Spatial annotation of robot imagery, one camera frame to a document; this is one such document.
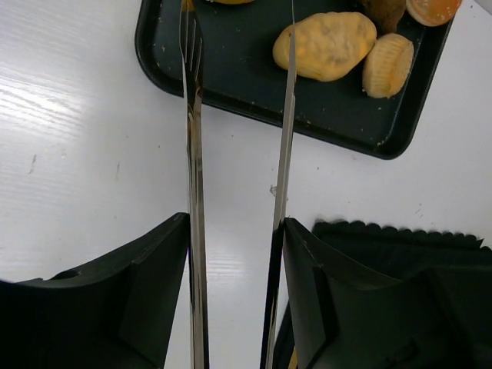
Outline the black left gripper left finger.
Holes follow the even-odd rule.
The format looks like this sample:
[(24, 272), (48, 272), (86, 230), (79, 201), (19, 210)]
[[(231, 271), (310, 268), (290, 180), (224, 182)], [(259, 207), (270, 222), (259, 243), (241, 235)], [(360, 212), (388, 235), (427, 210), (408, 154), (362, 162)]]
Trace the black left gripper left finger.
[(1, 283), (3, 368), (162, 368), (190, 241), (177, 213), (53, 278)]

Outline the stainless steel tongs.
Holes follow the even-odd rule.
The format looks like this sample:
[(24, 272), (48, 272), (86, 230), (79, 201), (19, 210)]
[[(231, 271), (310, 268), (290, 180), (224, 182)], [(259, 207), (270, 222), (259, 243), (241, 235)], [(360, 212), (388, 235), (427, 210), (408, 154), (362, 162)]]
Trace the stainless steel tongs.
[[(208, 368), (208, 295), (206, 247), (204, 229), (203, 158), (201, 137), (201, 104), (204, 64), (204, 39), (192, 1), (183, 1), (180, 8), (179, 41), (182, 62), (182, 84), (186, 102), (188, 208), (190, 246), (188, 249), (189, 287), (191, 303), (191, 366)], [(278, 289), (284, 245), (284, 219), (288, 200), (288, 180), (294, 130), (296, 82), (296, 34), (289, 37), (288, 76), (284, 99), (278, 178), (274, 203), (273, 231), (268, 271), (261, 344), (262, 368), (274, 366), (275, 327), (278, 309)]]

